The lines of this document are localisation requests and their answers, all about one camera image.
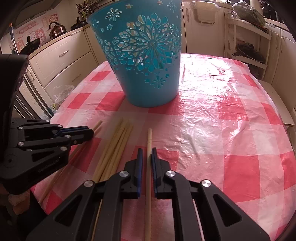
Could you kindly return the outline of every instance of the metal bolt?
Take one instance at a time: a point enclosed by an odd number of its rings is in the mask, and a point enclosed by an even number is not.
[[[209,180],[203,180],[202,181],[202,185],[204,186],[204,187],[206,187],[206,188],[208,188],[209,186],[211,186],[211,182],[209,181]]]
[[[121,171],[120,173],[119,173],[119,175],[121,176],[121,177],[127,177],[128,176],[128,172],[127,171]]]
[[[87,188],[90,188],[93,185],[94,185],[94,182],[92,180],[88,180],[84,182],[84,186]]]
[[[168,177],[174,177],[176,175],[176,172],[174,172],[173,170],[169,170],[165,173]]]

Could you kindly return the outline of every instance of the blue plastic bucket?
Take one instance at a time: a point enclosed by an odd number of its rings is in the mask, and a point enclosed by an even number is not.
[[[155,107],[176,97],[180,0],[121,0],[88,18],[128,101]]]

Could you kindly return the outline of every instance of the plastic bag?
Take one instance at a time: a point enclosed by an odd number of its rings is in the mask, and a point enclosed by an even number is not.
[[[216,22],[216,12],[221,9],[216,3],[202,1],[191,2],[190,7],[196,9],[194,13],[195,19],[204,24],[214,24]]]
[[[55,95],[54,103],[56,104],[55,109],[57,110],[60,105],[64,102],[64,100],[68,97],[68,95],[74,90],[73,85],[61,85],[56,86],[53,89],[54,93],[59,93],[58,95]]]
[[[265,26],[266,22],[264,17],[245,1],[241,0],[239,3],[233,4],[232,7],[241,20],[246,20],[247,22],[259,25],[261,27]]]

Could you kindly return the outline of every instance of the table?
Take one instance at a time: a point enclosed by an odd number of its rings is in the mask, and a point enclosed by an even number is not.
[[[102,120],[102,129],[43,201],[46,213],[91,179],[122,117],[134,128],[118,171],[136,157],[139,147],[146,153],[151,127],[152,147],[160,158],[189,180],[211,180],[271,240],[289,222],[296,209],[296,162],[275,105],[246,64],[194,54],[182,54],[179,94],[160,107],[131,105],[108,62],[73,90],[51,123],[91,128]],[[122,241],[144,240],[145,173],[141,197],[125,200]],[[37,200],[51,179],[52,175],[32,188]],[[152,240],[174,240],[170,200],[152,199]]]

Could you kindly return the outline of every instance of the frying pan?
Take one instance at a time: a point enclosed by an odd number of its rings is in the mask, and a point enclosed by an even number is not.
[[[243,57],[250,58],[260,63],[265,62],[264,57],[258,51],[254,50],[253,44],[238,44],[237,50],[237,52],[232,54],[234,57],[241,55]]]
[[[40,39],[35,39],[31,42],[30,36],[27,37],[26,46],[20,51],[20,54],[29,55],[39,48]]]

